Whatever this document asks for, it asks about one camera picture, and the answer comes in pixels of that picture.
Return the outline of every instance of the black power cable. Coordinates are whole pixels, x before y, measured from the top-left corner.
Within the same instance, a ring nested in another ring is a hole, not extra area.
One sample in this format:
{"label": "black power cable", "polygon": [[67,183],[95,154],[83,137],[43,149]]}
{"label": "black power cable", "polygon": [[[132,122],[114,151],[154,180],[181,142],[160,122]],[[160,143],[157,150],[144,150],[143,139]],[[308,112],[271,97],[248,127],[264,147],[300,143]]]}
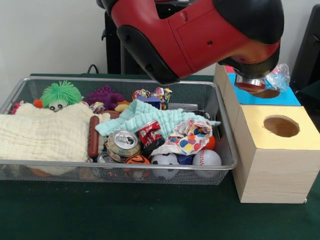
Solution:
{"label": "black power cable", "polygon": [[87,71],[86,73],[89,74],[92,68],[95,69],[95,73],[96,73],[96,74],[99,74],[99,70],[98,70],[97,66],[94,65],[94,64],[91,64],[91,65],[90,65],[90,67],[89,67],[89,69],[88,69],[88,71]]}

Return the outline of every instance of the wire mesh bin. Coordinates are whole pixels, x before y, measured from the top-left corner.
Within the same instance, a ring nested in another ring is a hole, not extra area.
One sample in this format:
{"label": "wire mesh bin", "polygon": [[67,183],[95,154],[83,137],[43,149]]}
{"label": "wire mesh bin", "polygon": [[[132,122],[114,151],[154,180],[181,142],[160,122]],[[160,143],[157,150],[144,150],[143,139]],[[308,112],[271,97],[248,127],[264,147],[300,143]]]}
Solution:
{"label": "wire mesh bin", "polygon": [[[64,80],[74,84],[83,96],[109,85],[116,92],[123,94],[127,100],[132,99],[135,90],[154,90],[160,87],[153,80],[28,77],[16,85],[0,109],[0,114],[6,114],[15,103],[20,101],[32,103],[42,96],[45,88],[52,83]],[[201,110],[208,112],[216,121],[222,122],[219,127],[213,129],[216,139],[214,150],[221,158],[221,166],[0,159],[0,180],[219,185],[227,172],[236,167],[238,160],[236,145],[219,88],[211,82],[182,81],[171,85],[170,89],[173,91],[168,105],[170,110],[179,108],[186,112]],[[203,177],[204,174],[201,173],[205,171],[211,171],[210,178]],[[144,177],[135,177],[134,174],[128,174],[128,172],[139,173]]]}

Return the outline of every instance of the red robot arm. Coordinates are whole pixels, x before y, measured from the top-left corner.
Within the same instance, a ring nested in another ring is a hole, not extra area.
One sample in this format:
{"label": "red robot arm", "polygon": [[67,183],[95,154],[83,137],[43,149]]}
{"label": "red robot arm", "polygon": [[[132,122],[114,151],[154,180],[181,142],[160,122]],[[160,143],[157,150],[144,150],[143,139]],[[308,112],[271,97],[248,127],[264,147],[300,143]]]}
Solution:
{"label": "red robot arm", "polygon": [[154,0],[102,0],[117,34],[139,65],[172,84],[214,63],[247,79],[277,65],[284,30],[281,0],[198,0],[160,19]]}

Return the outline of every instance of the white wall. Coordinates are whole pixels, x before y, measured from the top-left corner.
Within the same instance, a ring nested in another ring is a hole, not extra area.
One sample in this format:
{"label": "white wall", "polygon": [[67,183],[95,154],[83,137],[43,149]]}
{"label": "white wall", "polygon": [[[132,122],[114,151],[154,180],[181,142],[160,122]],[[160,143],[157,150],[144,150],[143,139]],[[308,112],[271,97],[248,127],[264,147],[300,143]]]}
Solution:
{"label": "white wall", "polygon": [[[282,3],[285,28],[279,61],[292,69],[312,7],[319,0]],[[30,73],[79,74],[90,64],[106,73],[103,29],[104,11],[94,0],[1,0],[0,105],[17,81]],[[211,66],[199,74],[213,72]]]}

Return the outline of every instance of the basket rim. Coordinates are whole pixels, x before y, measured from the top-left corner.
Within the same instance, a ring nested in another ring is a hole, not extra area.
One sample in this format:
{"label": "basket rim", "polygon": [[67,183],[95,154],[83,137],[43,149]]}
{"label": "basket rim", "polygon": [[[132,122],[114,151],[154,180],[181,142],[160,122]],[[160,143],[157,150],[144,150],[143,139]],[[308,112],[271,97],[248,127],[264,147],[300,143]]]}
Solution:
{"label": "basket rim", "polygon": [[[149,83],[149,84],[159,84],[155,80],[151,79],[118,79],[118,78],[90,78],[90,77],[62,77],[62,76],[28,76],[22,78],[16,86],[11,91],[10,95],[3,103],[0,108],[0,114],[4,114],[6,110],[14,104],[15,100],[18,98],[20,92],[28,81],[33,80],[51,80],[51,81],[86,81],[86,82],[117,82],[117,83]],[[123,164],[123,163],[96,163],[96,162],[65,162],[65,161],[47,161],[47,160],[8,160],[0,159],[0,164],[6,165],[30,165],[30,166],[54,166],[54,167],[98,167],[98,168],[122,168],[122,169],[177,169],[177,170],[232,170],[238,165],[238,149],[236,147],[233,134],[230,128],[229,119],[223,98],[219,87],[209,81],[189,81],[183,80],[175,85],[208,85],[215,89],[219,110],[221,113],[221,124],[225,129],[225,134],[231,151],[231,161],[230,165],[222,166],[198,166],[198,165],[143,165],[143,164]]]}

